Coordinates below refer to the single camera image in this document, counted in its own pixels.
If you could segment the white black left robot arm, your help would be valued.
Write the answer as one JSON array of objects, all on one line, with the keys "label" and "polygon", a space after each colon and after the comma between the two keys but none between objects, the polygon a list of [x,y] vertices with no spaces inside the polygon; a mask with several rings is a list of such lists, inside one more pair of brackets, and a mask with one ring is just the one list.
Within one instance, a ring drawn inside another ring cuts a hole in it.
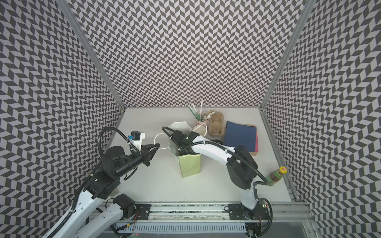
[{"label": "white black left robot arm", "polygon": [[86,179],[74,197],[71,208],[44,235],[46,238],[95,238],[122,218],[133,223],[139,214],[135,201],[120,194],[90,223],[85,220],[121,184],[127,173],[136,171],[139,165],[150,165],[160,144],[133,146],[127,155],[121,146],[109,148],[102,156],[95,173]]}]

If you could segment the illustrated green paper gift bag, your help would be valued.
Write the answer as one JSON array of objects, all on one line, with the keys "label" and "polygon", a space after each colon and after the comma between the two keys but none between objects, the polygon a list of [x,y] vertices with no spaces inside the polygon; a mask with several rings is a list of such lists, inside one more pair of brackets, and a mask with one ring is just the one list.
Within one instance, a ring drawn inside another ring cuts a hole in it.
[{"label": "illustrated green paper gift bag", "polygon": [[[168,126],[172,130],[179,130],[181,133],[187,135],[193,131],[190,125],[186,122],[174,122]],[[191,154],[190,152],[179,152],[179,147],[174,142],[169,141],[167,147],[161,147],[159,150],[170,149],[178,160],[181,175],[183,178],[199,174],[201,171],[201,155]]]}]

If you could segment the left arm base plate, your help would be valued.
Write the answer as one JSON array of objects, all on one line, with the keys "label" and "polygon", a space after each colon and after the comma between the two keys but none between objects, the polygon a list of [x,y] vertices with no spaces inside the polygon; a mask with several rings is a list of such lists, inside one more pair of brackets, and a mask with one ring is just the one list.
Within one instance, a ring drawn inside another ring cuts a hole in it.
[{"label": "left arm base plate", "polygon": [[138,203],[134,205],[134,215],[136,216],[135,220],[148,220],[150,211],[151,211],[151,204],[149,203]]}]

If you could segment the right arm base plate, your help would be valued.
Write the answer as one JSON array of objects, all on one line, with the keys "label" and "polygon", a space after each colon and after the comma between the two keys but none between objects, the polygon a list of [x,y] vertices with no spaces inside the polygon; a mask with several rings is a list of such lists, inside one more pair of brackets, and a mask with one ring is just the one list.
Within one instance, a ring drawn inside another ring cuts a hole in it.
[{"label": "right arm base plate", "polygon": [[268,220],[270,218],[269,208],[267,205],[260,202],[257,203],[254,209],[248,209],[241,203],[228,204],[225,211],[229,213],[230,220]]}]

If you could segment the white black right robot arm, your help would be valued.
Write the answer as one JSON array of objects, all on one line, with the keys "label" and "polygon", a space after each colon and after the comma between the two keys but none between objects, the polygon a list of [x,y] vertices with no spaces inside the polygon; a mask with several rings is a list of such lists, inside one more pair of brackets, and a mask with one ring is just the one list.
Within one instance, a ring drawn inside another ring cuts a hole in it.
[{"label": "white black right robot arm", "polygon": [[253,220],[259,215],[259,202],[257,186],[269,186],[265,176],[259,171],[257,163],[246,147],[229,147],[208,140],[202,135],[192,131],[184,134],[179,130],[162,128],[170,141],[174,143],[180,155],[204,155],[225,165],[231,182],[240,189],[240,210],[246,219]]}]

